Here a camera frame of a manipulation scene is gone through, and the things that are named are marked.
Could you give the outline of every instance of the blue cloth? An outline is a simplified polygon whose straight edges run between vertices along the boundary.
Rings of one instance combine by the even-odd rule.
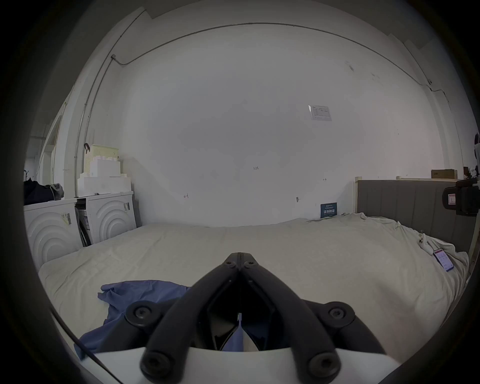
[[[108,304],[108,316],[103,325],[84,334],[80,341],[92,352],[96,353],[103,339],[113,329],[118,319],[127,307],[139,300],[161,302],[176,299],[187,291],[188,287],[160,280],[123,281],[121,283],[105,284],[100,287],[103,292],[98,298]],[[85,357],[77,345],[75,351],[80,359]],[[239,327],[223,347],[223,351],[243,351],[243,332]]]

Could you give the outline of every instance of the sticker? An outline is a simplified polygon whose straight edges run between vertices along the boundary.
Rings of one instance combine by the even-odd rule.
[[[320,218],[336,216],[336,203],[320,204]]]
[[[332,121],[328,107],[321,105],[309,105],[308,108],[310,109],[312,120]]]
[[[451,262],[450,258],[442,248],[437,249],[436,251],[433,251],[433,255],[435,256],[435,258],[440,263],[440,265],[444,268],[445,271],[448,272],[453,269],[453,263]]]
[[[454,193],[448,194],[448,205],[456,205],[456,198]]]
[[[61,218],[63,219],[63,221],[66,224],[68,224],[68,225],[72,224],[72,220],[70,219],[70,214],[69,213],[62,213]]]

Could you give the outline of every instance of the white bedsheet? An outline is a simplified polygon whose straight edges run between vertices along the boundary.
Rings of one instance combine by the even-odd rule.
[[[248,252],[302,299],[351,305],[404,362],[440,327],[468,270],[467,254],[453,245],[432,240],[455,266],[446,272],[417,243],[416,231],[363,214],[237,228],[151,224],[52,260],[39,276],[80,337],[107,317],[101,285],[157,279],[191,286],[232,252]]]

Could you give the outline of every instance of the blue sign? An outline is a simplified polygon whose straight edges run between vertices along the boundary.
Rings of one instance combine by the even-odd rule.
[[[320,219],[336,216],[336,203],[320,204]]]

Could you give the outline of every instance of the gray upholstered headboard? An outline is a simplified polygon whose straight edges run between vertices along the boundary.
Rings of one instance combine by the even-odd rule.
[[[457,216],[442,205],[444,188],[455,181],[425,180],[358,180],[356,212],[366,216],[383,216],[406,227],[447,241],[457,251],[473,253],[470,246],[475,217]]]

